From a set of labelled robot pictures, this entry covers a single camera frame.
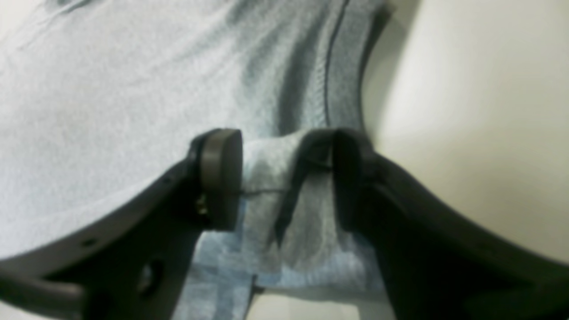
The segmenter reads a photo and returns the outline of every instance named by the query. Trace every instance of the gray fabric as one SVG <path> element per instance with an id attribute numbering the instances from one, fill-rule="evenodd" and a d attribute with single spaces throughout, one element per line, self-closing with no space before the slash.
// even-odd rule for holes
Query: gray fabric
<path id="1" fill-rule="evenodd" d="M 373 252 L 336 226 L 329 172 L 306 177 L 280 246 L 273 223 L 307 129 L 362 129 L 357 77 L 381 3 L 38 6 L 0 43 L 0 256 L 96 221 L 193 136 L 229 127 L 246 142 L 240 228 L 200 239 L 176 317 L 241 319 L 253 284 L 380 289 Z"/>

